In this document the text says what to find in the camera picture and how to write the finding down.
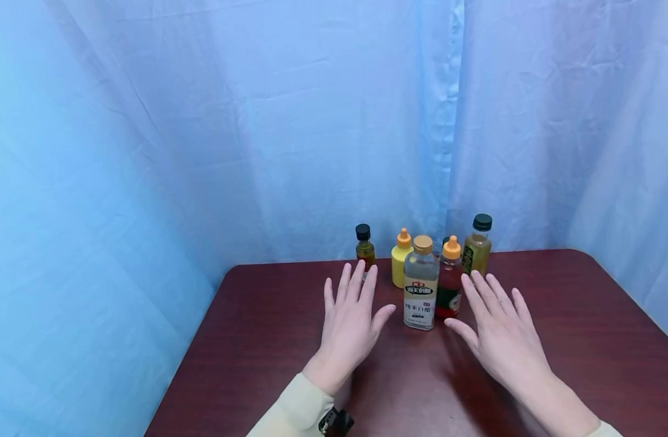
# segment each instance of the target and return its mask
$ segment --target orange cap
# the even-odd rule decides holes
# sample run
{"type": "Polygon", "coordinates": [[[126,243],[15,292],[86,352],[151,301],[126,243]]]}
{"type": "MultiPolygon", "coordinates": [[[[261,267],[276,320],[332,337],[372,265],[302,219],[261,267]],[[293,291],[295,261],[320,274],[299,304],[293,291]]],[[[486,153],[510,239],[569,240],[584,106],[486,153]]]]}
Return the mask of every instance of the orange cap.
{"type": "Polygon", "coordinates": [[[451,235],[448,243],[443,245],[443,256],[448,259],[458,259],[461,257],[461,245],[457,244],[457,237],[451,235]]]}
{"type": "Polygon", "coordinates": [[[406,228],[402,228],[402,232],[399,232],[399,235],[397,235],[397,245],[402,249],[411,246],[411,235],[407,234],[406,228]]]}

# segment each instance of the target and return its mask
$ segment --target watch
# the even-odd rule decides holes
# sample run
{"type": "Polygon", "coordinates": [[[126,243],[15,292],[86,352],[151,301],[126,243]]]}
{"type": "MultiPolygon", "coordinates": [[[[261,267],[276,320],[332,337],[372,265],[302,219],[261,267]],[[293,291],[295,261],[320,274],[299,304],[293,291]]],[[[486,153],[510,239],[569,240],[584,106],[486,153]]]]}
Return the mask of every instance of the watch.
{"type": "Polygon", "coordinates": [[[334,407],[319,421],[319,432],[326,437],[342,437],[355,423],[346,410],[339,411],[334,407]]]}

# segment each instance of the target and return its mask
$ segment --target yellow bottle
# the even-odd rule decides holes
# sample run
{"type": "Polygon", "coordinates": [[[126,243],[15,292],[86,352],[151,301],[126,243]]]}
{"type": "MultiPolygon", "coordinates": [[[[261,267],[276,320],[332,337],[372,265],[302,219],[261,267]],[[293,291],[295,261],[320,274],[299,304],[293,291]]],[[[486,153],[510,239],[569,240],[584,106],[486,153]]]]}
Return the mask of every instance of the yellow bottle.
{"type": "Polygon", "coordinates": [[[401,289],[404,289],[404,259],[413,251],[411,235],[407,234],[406,228],[402,228],[397,235],[397,245],[392,248],[392,282],[401,289]]]}

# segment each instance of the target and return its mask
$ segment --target red bottle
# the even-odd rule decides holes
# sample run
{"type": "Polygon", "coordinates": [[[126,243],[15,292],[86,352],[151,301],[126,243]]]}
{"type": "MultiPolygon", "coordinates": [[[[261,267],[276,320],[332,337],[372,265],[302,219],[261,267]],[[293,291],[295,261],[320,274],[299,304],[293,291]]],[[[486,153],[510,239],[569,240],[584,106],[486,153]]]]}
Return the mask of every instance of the red bottle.
{"type": "Polygon", "coordinates": [[[457,244],[457,237],[451,235],[440,255],[436,317],[457,316],[461,308],[462,273],[461,245],[457,244]]]}

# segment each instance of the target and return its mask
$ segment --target beige sleeve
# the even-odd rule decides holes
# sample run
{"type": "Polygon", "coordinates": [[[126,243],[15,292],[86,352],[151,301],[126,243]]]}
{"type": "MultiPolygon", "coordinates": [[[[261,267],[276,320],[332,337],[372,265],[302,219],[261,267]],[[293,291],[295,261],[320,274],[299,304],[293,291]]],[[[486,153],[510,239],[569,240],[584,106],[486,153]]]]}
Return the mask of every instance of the beige sleeve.
{"type": "Polygon", "coordinates": [[[596,431],[589,434],[587,437],[622,437],[622,435],[615,431],[615,428],[609,424],[601,421],[601,426],[596,431]]]}
{"type": "Polygon", "coordinates": [[[319,421],[334,398],[298,373],[246,437],[321,437],[319,421]]]}

